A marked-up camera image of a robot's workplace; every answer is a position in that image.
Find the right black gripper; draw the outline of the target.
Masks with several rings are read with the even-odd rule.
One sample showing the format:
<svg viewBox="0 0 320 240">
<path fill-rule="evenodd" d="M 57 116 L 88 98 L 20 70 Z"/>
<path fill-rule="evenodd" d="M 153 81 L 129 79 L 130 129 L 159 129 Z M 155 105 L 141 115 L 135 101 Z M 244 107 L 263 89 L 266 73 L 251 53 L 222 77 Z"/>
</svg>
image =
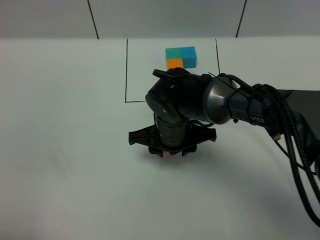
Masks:
<svg viewBox="0 0 320 240">
<path fill-rule="evenodd" d="M 212 123 L 191 124 L 189 118 L 172 123 L 153 115 L 154 124 L 143 129 L 128 133 L 130 145 L 140 144 L 148 147 L 152 155 L 163 157 L 163 151 L 181 152 L 185 157 L 197 151 L 198 144 L 206 141 L 214 142 L 217 133 Z"/>
</svg>

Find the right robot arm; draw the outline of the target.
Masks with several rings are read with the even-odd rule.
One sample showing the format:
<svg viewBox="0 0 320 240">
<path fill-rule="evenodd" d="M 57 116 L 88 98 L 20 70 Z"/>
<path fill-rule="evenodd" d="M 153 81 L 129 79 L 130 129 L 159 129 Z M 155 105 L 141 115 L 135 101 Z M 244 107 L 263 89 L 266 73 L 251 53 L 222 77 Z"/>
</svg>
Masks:
<svg viewBox="0 0 320 240">
<path fill-rule="evenodd" d="M 275 92 L 250 86 L 234 75 L 196 75 L 182 68 L 154 70 L 158 78 L 145 101 L 153 111 L 152 126 L 128 134 L 130 145 L 147 146 L 162 156 L 193 153 L 197 145 L 215 141 L 212 125 L 244 121 L 266 129 L 272 138 L 284 134 Z"/>
</svg>

